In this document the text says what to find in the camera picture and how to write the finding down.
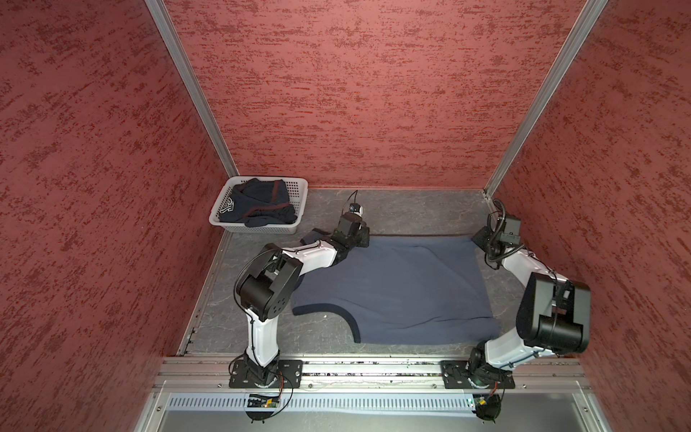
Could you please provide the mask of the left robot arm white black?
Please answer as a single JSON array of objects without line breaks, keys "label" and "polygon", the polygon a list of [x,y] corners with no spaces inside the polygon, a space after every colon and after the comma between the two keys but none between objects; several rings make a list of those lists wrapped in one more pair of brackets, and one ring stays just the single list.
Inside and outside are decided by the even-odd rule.
[{"label": "left robot arm white black", "polygon": [[265,378],[277,372],[278,316],[302,277],[338,265],[354,248],[368,247],[369,235],[363,207],[351,203],[333,232],[317,231],[312,243],[295,248],[269,243],[246,264],[235,282],[234,299],[247,318],[245,362],[253,374]]}]

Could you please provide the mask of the grey-blue tank top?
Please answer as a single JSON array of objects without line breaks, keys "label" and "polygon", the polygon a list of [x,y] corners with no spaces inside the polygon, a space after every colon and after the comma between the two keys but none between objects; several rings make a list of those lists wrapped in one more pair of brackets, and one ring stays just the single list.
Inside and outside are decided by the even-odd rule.
[{"label": "grey-blue tank top", "polygon": [[345,261],[305,275],[293,314],[326,312],[356,343],[450,345],[500,335],[468,237],[377,236]]}]

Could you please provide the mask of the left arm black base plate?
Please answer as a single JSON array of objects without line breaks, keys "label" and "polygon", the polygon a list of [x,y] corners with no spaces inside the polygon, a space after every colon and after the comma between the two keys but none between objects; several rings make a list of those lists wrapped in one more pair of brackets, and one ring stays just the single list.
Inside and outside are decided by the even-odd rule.
[{"label": "left arm black base plate", "polygon": [[302,360],[277,358],[268,366],[259,366],[250,356],[243,354],[229,365],[231,389],[297,389],[301,385]]}]

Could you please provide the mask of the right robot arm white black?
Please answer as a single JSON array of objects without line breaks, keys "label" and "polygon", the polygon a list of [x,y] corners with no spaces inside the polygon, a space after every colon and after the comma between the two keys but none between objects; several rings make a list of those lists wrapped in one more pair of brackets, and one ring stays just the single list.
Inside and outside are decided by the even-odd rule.
[{"label": "right robot arm white black", "polygon": [[478,388],[507,380],[534,359],[579,354],[590,344],[590,288],[560,275],[525,248],[520,226],[520,219],[498,209],[473,236],[486,265],[509,271],[524,286],[515,327],[471,351],[466,370]]}]

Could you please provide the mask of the white plastic laundry basket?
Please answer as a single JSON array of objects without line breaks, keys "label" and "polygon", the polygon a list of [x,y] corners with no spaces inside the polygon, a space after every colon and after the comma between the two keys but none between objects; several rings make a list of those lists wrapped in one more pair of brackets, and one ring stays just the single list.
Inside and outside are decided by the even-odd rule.
[{"label": "white plastic laundry basket", "polygon": [[235,233],[294,234],[307,195],[302,178],[234,176],[221,189],[209,223]]}]

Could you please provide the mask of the left small circuit board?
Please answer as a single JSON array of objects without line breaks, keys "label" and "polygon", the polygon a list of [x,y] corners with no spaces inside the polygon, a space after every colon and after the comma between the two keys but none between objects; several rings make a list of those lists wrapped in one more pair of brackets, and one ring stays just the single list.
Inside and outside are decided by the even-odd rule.
[{"label": "left small circuit board", "polygon": [[250,394],[247,407],[252,409],[277,409],[280,403],[281,398],[278,396]]}]

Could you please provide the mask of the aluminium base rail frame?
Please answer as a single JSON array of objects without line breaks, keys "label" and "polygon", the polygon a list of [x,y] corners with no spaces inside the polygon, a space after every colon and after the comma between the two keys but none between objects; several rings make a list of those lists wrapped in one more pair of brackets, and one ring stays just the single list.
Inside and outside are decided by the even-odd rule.
[{"label": "aluminium base rail frame", "polygon": [[231,389],[232,356],[174,356],[165,359],[151,395],[137,423],[138,431],[160,431],[169,397],[175,393],[253,393],[281,398],[280,411],[294,393],[438,393],[498,394],[555,397],[567,404],[577,425],[587,431],[608,431],[610,426],[591,389],[579,360],[543,358],[521,365],[513,372],[513,390],[447,390],[441,377],[442,356],[288,356],[302,360],[301,385],[297,389]]}]

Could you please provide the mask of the aluminium corner post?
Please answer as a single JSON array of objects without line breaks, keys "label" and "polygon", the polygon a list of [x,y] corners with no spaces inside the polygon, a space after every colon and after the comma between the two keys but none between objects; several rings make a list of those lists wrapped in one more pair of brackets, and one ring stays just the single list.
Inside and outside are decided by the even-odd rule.
[{"label": "aluminium corner post", "polygon": [[231,156],[225,138],[223,138],[221,128],[212,113],[212,108],[203,93],[201,84],[194,73],[194,68],[185,52],[165,2],[162,0],[146,0],[145,4],[194,104],[196,112],[207,131],[221,161],[221,165],[229,177],[237,176],[239,171],[235,161]]},{"label": "aluminium corner post", "polygon": [[547,108],[549,102],[558,89],[561,81],[566,76],[574,59],[590,35],[597,20],[608,5],[608,0],[588,0],[579,12],[576,21],[572,25],[563,45],[556,55],[552,66],[550,66],[543,83],[538,89],[536,96],[530,104],[522,122],[520,122],[516,133],[509,142],[498,167],[496,167],[487,185],[483,189],[484,197],[489,205],[492,205],[494,194],[497,192],[502,180],[523,148],[530,136],[534,126]]}]

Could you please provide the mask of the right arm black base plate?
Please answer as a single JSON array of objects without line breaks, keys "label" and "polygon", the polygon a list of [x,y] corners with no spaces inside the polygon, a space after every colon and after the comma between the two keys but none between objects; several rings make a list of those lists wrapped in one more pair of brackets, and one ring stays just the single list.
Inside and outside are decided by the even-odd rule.
[{"label": "right arm black base plate", "polygon": [[446,360],[440,362],[441,377],[447,390],[513,390],[513,373],[480,362]]}]

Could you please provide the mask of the dark navy maroon-trimmed tank top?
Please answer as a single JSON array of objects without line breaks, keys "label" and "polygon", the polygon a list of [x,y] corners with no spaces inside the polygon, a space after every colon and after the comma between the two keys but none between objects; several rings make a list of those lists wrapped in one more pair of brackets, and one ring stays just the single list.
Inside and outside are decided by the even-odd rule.
[{"label": "dark navy maroon-trimmed tank top", "polygon": [[218,214],[220,222],[241,223],[248,228],[287,225],[297,221],[284,180],[251,178],[234,185],[222,199]]}]

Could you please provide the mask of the aluminium corner post left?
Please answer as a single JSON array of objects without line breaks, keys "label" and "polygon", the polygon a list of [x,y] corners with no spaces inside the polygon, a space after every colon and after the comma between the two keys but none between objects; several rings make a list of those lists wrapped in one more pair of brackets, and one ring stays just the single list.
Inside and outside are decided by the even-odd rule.
[{"label": "aluminium corner post left", "polygon": [[239,171],[235,161],[231,156],[225,138],[223,138],[221,128],[212,113],[212,108],[203,93],[201,84],[194,73],[194,68],[185,52],[165,2],[162,0],[146,0],[145,4],[194,104],[196,112],[207,131],[221,161],[221,165],[229,177],[237,176]]}]

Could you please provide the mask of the aluminium corner post right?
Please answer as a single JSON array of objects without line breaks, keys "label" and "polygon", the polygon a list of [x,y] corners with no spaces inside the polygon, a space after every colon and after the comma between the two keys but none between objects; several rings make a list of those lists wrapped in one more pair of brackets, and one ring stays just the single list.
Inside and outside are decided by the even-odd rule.
[{"label": "aluminium corner post right", "polygon": [[552,66],[550,66],[543,83],[538,89],[536,96],[530,104],[522,122],[520,122],[516,133],[509,142],[498,167],[496,167],[487,185],[483,189],[484,197],[489,205],[492,205],[494,194],[497,192],[502,180],[523,148],[530,136],[534,126],[547,108],[549,102],[558,89],[561,81],[566,76],[574,59],[590,35],[597,20],[608,5],[608,0],[588,0],[579,12],[576,21],[572,25],[563,45],[556,55]]}]

